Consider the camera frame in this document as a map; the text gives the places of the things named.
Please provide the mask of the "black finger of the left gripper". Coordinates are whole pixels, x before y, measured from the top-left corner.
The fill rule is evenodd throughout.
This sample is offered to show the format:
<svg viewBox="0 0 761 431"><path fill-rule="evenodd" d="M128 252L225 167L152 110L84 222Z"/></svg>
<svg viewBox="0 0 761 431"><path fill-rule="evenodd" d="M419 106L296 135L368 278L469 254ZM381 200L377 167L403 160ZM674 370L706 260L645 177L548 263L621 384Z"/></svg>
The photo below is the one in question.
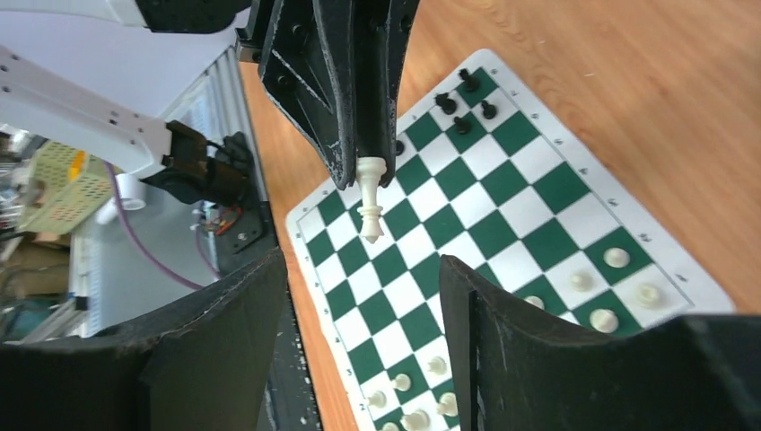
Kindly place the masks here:
<svg viewBox="0 0 761 431"><path fill-rule="evenodd" d="M338 189L354 182L350 92L314 1L271 1L258 62L268 98L315 149Z"/></svg>
<svg viewBox="0 0 761 431"><path fill-rule="evenodd" d="M417 0L355 3L355 131L360 156L396 171L398 93Z"/></svg>

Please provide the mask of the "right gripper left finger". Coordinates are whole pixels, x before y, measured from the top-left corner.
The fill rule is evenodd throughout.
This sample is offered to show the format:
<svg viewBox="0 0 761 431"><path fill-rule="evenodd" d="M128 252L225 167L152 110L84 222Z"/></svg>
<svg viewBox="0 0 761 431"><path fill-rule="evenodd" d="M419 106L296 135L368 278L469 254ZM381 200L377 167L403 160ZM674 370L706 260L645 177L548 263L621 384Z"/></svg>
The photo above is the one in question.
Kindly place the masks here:
<svg viewBox="0 0 761 431"><path fill-rule="evenodd" d="M2 429L255 429L287 278L273 249L89 338L2 345Z"/></svg>

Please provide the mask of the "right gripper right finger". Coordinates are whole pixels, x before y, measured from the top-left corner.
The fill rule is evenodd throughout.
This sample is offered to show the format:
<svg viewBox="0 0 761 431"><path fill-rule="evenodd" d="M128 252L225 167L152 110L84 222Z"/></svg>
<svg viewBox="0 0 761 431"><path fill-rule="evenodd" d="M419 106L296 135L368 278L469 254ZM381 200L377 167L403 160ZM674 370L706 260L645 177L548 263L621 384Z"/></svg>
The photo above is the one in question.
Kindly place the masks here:
<svg viewBox="0 0 761 431"><path fill-rule="evenodd" d="M440 262L462 429L759 429L758 316L686 314L619 338Z"/></svg>

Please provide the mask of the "white queen piece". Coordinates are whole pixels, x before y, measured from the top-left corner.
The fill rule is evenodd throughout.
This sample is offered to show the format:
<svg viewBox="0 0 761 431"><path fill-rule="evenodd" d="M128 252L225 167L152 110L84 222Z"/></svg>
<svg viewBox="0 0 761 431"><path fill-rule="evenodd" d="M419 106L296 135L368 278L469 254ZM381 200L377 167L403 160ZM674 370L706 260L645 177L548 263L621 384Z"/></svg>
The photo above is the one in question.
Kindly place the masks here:
<svg viewBox="0 0 761 431"><path fill-rule="evenodd" d="M384 235L380 218L382 206L378 203L378 187L387 166L381 157L359 157L356 163L355 182L360 190L362 205L357 209L362 218L359 235L373 244Z"/></svg>

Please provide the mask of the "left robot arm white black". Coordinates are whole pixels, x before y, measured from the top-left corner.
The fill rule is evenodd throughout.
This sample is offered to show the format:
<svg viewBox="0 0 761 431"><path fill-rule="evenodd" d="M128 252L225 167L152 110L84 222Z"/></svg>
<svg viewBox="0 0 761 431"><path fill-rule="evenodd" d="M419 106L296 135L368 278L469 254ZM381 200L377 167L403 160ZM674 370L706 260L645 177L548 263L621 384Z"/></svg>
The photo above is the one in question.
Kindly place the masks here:
<svg viewBox="0 0 761 431"><path fill-rule="evenodd" d="M4 1L3 11L80 15L158 33L236 31L268 98L307 139L339 189L366 207L396 172L398 91L415 1ZM207 140L173 120L128 109L1 47L1 111L12 125L103 161L177 200L236 204L248 189Z"/></svg>

